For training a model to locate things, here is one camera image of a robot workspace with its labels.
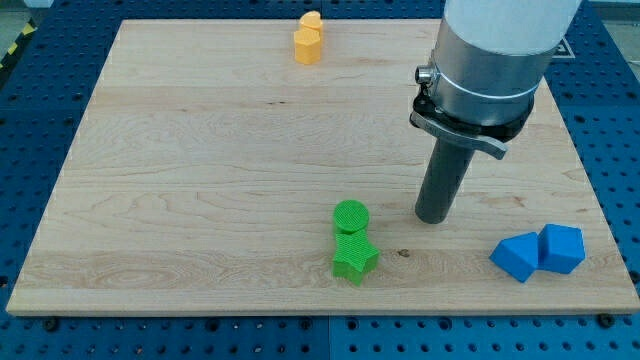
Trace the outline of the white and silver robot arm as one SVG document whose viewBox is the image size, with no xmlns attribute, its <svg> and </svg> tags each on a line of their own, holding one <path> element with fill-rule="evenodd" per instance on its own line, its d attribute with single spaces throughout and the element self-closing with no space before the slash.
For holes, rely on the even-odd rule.
<svg viewBox="0 0 640 360">
<path fill-rule="evenodd" d="M 580 0 L 448 0 L 411 123 L 436 137 L 434 158 L 504 157 Z"/>
</svg>

